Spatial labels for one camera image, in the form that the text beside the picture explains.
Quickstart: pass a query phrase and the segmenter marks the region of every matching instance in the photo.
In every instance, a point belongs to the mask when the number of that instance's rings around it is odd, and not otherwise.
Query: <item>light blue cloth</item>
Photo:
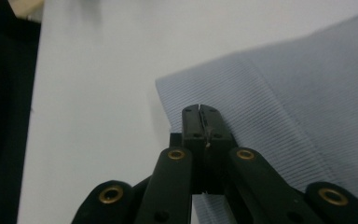
[[[358,197],[358,17],[160,78],[157,88],[172,132],[184,107],[213,106],[239,145],[292,187],[328,181]],[[223,201],[195,197],[200,222],[228,223]]]

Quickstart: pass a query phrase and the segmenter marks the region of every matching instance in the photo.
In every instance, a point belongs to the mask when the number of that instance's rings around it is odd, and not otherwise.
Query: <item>white surface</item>
[[[169,142],[157,77],[357,14],[358,0],[47,1],[19,223],[70,223],[98,184],[152,173]]]

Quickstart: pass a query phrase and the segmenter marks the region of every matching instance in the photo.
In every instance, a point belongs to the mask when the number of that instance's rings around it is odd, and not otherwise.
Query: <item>black cloth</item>
[[[0,223],[16,223],[40,24],[0,0]]]

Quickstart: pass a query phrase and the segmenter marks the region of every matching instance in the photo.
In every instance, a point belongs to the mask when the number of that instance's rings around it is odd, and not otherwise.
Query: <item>folded cloth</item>
[[[239,146],[259,151],[292,187],[328,181],[358,197],[358,17],[156,85],[172,132],[181,132],[186,106],[213,106]],[[194,203],[200,223],[228,223],[222,198]]]

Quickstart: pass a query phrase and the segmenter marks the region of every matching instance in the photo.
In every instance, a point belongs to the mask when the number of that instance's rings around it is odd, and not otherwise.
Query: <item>fabric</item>
[[[0,223],[16,223],[40,24],[0,0]]]
[[[292,187],[327,181],[358,197],[358,17],[156,84],[172,132],[181,132],[186,106],[213,106],[239,145],[259,151]],[[229,222],[221,198],[194,204],[200,223]]]

